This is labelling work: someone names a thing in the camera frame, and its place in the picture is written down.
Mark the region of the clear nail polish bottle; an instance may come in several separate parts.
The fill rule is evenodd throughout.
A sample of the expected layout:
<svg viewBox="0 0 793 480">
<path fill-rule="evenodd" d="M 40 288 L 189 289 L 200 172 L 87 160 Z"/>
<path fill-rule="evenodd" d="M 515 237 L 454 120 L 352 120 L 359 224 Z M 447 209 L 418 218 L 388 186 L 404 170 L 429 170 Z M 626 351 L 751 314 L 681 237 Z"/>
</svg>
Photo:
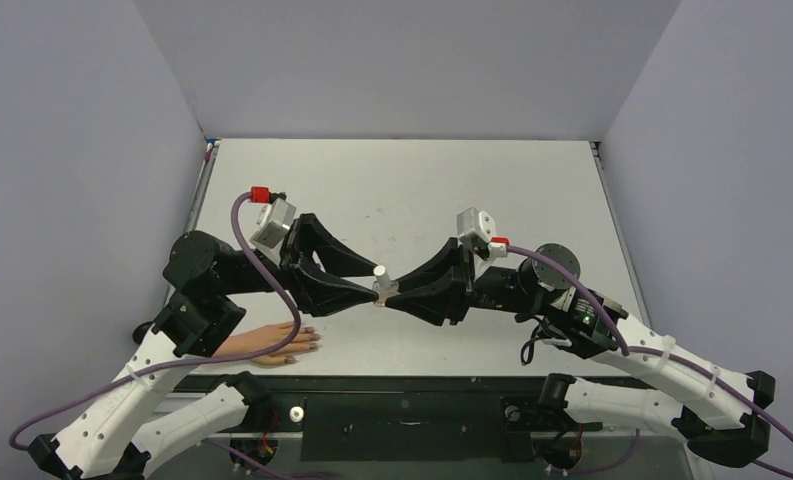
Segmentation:
<svg viewBox="0 0 793 480">
<path fill-rule="evenodd" d="M 388 270 L 383 265 L 377 265 L 373 269 L 373 275 L 375 281 L 372 285 L 372 289 L 377 295 L 374 304 L 379 307 L 384 307 L 389 298 L 399 294 L 399 284 L 390 277 Z"/>
</svg>

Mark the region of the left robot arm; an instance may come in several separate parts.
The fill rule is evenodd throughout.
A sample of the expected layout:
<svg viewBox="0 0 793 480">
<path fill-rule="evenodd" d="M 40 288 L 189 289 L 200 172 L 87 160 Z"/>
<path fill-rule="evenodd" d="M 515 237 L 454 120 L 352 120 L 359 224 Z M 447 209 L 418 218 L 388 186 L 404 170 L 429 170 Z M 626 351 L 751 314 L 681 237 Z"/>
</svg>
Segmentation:
<svg viewBox="0 0 793 480">
<path fill-rule="evenodd" d="M 245 314 L 234 295 L 277 293 L 299 332 L 303 315 L 374 302 L 377 293 L 357 284 L 374 270 L 312 214 L 265 218 L 236 245 L 198 230 L 182 235 L 164 270 L 173 294 L 137 350 L 111 383 L 79 400 L 77 419 L 37 436 L 27 453 L 59 479 L 145 479 L 206 437 L 263 427 L 269 394 L 247 372 L 222 378 L 205 397 L 170 414 L 156 417 L 155 409 L 196 367 L 222 361 L 219 348 Z"/>
</svg>

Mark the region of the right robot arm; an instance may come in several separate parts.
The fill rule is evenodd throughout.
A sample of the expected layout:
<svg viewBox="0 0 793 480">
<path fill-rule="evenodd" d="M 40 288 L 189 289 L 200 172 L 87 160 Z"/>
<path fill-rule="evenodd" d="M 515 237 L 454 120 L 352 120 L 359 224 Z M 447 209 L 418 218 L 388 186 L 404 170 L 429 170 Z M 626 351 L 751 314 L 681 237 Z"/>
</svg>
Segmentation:
<svg viewBox="0 0 793 480">
<path fill-rule="evenodd" d="M 772 376 L 719 367 L 656 333 L 586 288 L 577 259 L 560 245 L 525 254 L 516 268 L 497 266 L 509 250 L 502 238 L 493 239 L 485 252 L 451 240 L 401 277 L 385 306 L 435 326 L 458 323 L 471 309 L 508 312 L 517 322 L 536 322 L 521 350 L 523 364 L 544 344 L 640 381 L 639 387 L 620 387 L 548 375 L 535 403 L 538 418 L 550 427 L 647 430 L 730 468 L 745 467 L 768 450 L 771 426 L 763 412 L 774 399 Z"/>
</svg>

